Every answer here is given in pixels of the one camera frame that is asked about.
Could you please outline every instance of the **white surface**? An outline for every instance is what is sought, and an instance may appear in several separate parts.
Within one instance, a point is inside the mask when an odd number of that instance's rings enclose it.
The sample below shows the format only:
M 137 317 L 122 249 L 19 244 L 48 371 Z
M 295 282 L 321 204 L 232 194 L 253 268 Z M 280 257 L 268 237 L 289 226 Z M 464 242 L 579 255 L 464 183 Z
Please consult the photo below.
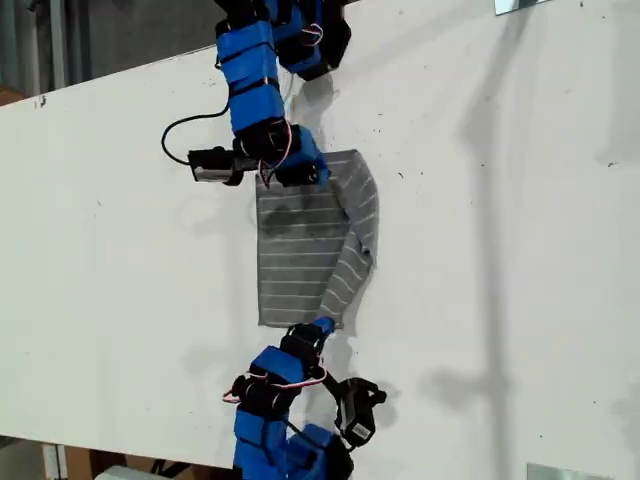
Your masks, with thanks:
M 327 347 L 392 392 L 356 479 L 640 475 L 640 4 L 579 3 L 366 0 L 333 97 L 293 86 L 380 190 L 357 336 Z M 0 110 L 0 433 L 231 464 L 220 395 L 282 333 L 257 327 L 254 194 L 158 145 L 223 105 L 215 56 Z M 170 146 L 230 141 L 221 119 Z

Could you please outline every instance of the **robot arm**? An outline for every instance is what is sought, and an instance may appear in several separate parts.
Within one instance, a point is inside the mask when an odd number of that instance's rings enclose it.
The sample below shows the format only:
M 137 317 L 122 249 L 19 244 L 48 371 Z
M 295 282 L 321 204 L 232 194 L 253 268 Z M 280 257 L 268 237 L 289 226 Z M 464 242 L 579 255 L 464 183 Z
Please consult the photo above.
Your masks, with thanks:
M 238 404 L 234 468 L 243 479 L 350 477 L 353 462 L 349 452 L 371 440 L 375 433 L 373 407 L 384 403 L 386 393 L 363 379 L 338 383 L 321 366 L 324 343 L 333 331 L 334 322 L 327 317 L 292 327 L 280 347 L 263 350 L 225 394 L 225 402 Z M 336 399 L 340 435 L 316 425 L 300 431 L 289 423 L 293 400 L 303 388 L 320 383 Z M 287 427 L 297 432 L 290 439 Z
M 305 80 L 340 64 L 351 38 L 347 0 L 216 0 L 227 18 L 216 26 L 218 58 L 229 85 L 232 150 L 189 153 L 196 181 L 238 185 L 258 170 L 265 184 L 324 185 L 330 172 L 313 136 L 291 125 L 276 61 Z

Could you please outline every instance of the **white table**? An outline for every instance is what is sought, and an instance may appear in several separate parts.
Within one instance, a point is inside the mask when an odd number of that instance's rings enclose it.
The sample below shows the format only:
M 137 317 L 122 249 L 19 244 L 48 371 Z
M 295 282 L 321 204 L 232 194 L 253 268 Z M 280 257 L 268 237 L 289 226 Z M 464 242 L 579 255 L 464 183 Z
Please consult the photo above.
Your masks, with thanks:
M 327 347 L 392 393 L 356 479 L 640 475 L 639 13 L 367 0 L 333 94 L 295 81 L 291 119 L 358 148 L 380 191 L 355 336 Z M 0 434 L 231 464 L 220 395 L 282 334 L 257 327 L 254 192 L 159 147 L 224 104 L 215 57 L 0 109 Z M 203 121 L 170 148 L 231 138 Z

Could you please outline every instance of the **floor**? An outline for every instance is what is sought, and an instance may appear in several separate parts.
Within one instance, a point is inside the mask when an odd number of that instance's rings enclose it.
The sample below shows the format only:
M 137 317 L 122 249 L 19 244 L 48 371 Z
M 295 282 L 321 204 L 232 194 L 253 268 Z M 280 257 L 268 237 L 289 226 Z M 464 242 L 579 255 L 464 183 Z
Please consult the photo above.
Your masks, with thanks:
M 214 0 L 89 0 L 93 78 L 215 44 Z

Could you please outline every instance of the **black cable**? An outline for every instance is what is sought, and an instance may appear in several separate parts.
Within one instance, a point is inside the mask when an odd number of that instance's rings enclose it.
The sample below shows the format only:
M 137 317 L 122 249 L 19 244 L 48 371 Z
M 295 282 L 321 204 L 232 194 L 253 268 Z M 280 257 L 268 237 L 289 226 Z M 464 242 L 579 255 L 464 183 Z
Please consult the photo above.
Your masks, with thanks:
M 160 475 L 161 477 L 176 478 L 190 466 L 190 463 L 177 462 L 171 465 L 166 470 L 162 470 L 158 475 Z
M 164 468 L 164 460 L 156 460 L 151 467 L 151 473 L 160 473 Z
M 289 427 L 291 430 L 293 430 L 294 432 L 296 432 L 298 435 L 300 435 L 300 438 L 302 438 L 303 440 L 305 440 L 309 445 L 311 445 L 312 447 L 316 447 L 319 448 L 320 450 L 326 450 L 325 447 L 323 447 L 322 445 L 320 445 L 318 442 L 316 442 L 313 438 L 311 438 L 309 435 L 307 435 L 306 433 L 304 433 L 303 431 L 301 431 L 298 427 L 296 427 L 293 423 L 291 423 L 289 420 L 282 418 L 281 419 L 282 422 L 284 422 L 287 427 Z
M 162 139 L 160 140 L 160 145 L 162 146 L 162 150 L 167 155 L 167 157 L 169 157 L 174 162 L 179 163 L 180 165 L 187 165 L 188 166 L 189 162 L 185 162 L 184 160 L 180 160 L 178 157 L 176 157 L 171 152 L 169 152 L 169 150 L 167 150 L 166 142 L 167 142 L 167 136 L 169 135 L 169 132 L 171 130 L 173 130 L 173 128 L 175 128 L 178 125 L 181 125 L 183 123 L 192 122 L 194 120 L 203 120 L 205 118 L 217 118 L 217 117 L 223 116 L 225 113 L 227 113 L 229 111 L 230 99 L 231 99 L 231 89 L 229 89 L 229 95 L 227 96 L 227 105 L 220 112 L 218 112 L 218 113 L 207 113 L 207 114 L 203 114 L 203 115 L 194 115 L 192 117 L 181 118 L 180 120 L 176 120 L 171 125 L 169 125 L 167 128 L 165 128 L 164 132 L 162 133 Z
M 60 467 L 60 452 L 58 451 L 58 447 L 59 447 L 59 445 L 56 444 L 56 445 L 54 445 L 53 448 L 56 449 L 56 464 L 57 464 L 57 467 L 58 467 L 58 478 L 60 480 L 62 480 L 62 468 Z

